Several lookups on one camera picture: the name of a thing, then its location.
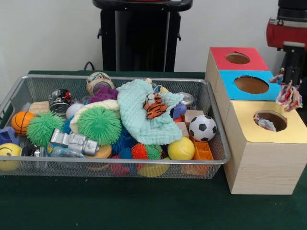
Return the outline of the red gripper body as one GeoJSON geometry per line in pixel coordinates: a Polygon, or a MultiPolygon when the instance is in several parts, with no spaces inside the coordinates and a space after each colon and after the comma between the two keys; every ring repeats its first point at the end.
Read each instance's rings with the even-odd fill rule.
{"type": "Polygon", "coordinates": [[[307,50],[307,29],[277,24],[268,24],[266,29],[267,45],[283,49],[285,46],[307,50]]]}

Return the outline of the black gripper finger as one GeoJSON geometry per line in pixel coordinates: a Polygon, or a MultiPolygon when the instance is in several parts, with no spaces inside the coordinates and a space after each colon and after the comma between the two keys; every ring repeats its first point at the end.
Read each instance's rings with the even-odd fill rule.
{"type": "Polygon", "coordinates": [[[286,49],[285,51],[284,75],[283,75],[283,82],[285,84],[289,84],[290,81],[292,80],[294,54],[295,54],[294,49],[286,49]]]}
{"type": "Polygon", "coordinates": [[[305,63],[305,50],[297,49],[294,57],[294,84],[300,84],[305,63]]]}

